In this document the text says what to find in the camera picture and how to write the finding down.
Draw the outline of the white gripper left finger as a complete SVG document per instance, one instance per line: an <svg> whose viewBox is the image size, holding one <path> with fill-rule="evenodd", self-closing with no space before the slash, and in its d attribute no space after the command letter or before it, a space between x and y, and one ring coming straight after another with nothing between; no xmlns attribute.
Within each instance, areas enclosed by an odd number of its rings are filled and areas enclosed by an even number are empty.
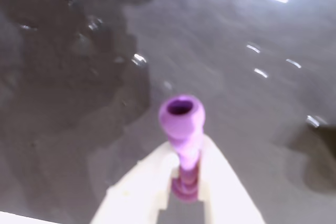
<svg viewBox="0 0 336 224"><path fill-rule="evenodd" d="M91 223L157 223L179 166L172 145L161 144L107 189Z"/></svg>

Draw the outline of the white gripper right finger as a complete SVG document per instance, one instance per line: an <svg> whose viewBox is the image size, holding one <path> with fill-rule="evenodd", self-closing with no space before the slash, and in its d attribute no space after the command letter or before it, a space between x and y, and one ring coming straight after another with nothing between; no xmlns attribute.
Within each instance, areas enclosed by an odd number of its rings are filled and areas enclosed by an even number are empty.
<svg viewBox="0 0 336 224"><path fill-rule="evenodd" d="M205 223L265 223L230 163L207 135L198 167L198 199L203 202Z"/></svg>

